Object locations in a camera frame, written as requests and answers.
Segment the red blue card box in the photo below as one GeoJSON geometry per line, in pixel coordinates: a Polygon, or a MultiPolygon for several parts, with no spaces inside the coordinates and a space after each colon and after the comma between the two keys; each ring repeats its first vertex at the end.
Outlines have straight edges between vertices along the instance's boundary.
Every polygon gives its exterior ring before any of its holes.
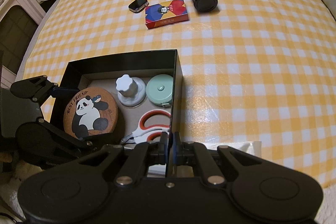
{"type": "Polygon", "coordinates": [[[189,20],[184,0],[172,0],[147,6],[145,9],[145,25],[153,29],[168,24],[189,20]]]}

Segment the mint green tape measure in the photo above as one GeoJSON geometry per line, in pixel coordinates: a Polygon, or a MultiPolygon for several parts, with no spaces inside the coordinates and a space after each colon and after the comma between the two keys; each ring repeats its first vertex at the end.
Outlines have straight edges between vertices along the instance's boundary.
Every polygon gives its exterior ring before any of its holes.
{"type": "Polygon", "coordinates": [[[146,85],[146,95],[151,103],[170,107],[173,101],[173,77],[166,74],[152,77],[146,85]]]}

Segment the black cardboard box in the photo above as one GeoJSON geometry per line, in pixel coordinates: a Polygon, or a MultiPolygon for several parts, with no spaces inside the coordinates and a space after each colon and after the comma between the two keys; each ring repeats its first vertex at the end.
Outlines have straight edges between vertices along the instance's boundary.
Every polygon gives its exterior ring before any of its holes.
{"type": "Polygon", "coordinates": [[[51,124],[75,140],[132,149],[178,130],[183,74],[177,50],[117,53],[66,66],[51,124]]]}

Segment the round panda cork coaster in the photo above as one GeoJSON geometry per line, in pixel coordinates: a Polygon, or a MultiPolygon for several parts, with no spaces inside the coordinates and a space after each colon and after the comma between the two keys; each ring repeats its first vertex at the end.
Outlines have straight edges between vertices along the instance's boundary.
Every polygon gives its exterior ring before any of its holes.
{"type": "Polygon", "coordinates": [[[64,131],[77,139],[112,133],[118,120],[116,100],[103,88],[85,88],[68,102],[64,131]]]}

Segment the pink folding storage cabinet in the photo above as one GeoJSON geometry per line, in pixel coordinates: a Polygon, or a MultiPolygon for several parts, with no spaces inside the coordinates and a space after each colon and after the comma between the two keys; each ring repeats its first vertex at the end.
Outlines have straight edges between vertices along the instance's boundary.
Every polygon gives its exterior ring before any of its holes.
{"type": "Polygon", "coordinates": [[[37,0],[1,0],[1,87],[9,88],[15,81],[45,15],[37,0]]]}

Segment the white fluffy rug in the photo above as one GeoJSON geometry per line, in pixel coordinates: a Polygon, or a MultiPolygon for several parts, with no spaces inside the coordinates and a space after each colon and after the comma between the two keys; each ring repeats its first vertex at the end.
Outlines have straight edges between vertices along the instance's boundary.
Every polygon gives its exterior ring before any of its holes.
{"type": "Polygon", "coordinates": [[[25,216],[18,202],[18,189],[25,179],[40,170],[39,167],[21,161],[16,166],[15,171],[10,174],[9,181],[1,183],[1,198],[19,218],[25,218],[25,216]]]}

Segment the white knob suction base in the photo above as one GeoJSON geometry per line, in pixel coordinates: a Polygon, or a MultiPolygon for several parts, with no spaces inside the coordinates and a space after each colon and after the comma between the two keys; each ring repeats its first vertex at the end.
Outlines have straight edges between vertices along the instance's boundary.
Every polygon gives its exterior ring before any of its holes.
{"type": "Polygon", "coordinates": [[[136,107],[146,98],[146,83],[128,74],[116,80],[116,90],[119,101],[126,107],[136,107]]]}

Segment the yellow checkered blanket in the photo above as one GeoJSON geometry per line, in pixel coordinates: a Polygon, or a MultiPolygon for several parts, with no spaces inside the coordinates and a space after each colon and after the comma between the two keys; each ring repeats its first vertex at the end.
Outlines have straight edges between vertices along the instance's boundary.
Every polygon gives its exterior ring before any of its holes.
{"type": "MultiPolygon", "coordinates": [[[[59,82],[72,60],[178,50],[187,140],[259,140],[262,156],[335,183],[335,19],[321,0],[218,0],[153,29],[134,0],[60,0],[21,78],[59,82]]],[[[149,5],[172,0],[148,0],[149,5]]]]}

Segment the orange white scissors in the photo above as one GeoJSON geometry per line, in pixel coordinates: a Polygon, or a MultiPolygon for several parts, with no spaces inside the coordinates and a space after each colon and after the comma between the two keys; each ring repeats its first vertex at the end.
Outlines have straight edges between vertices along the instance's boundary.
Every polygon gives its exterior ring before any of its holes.
{"type": "Polygon", "coordinates": [[[146,125],[146,121],[156,116],[163,116],[171,118],[171,114],[163,109],[154,109],[147,111],[138,121],[137,128],[129,135],[121,139],[120,144],[139,144],[146,141],[152,141],[161,136],[162,132],[169,132],[170,126],[168,124],[155,122],[151,125],[146,125]]]}

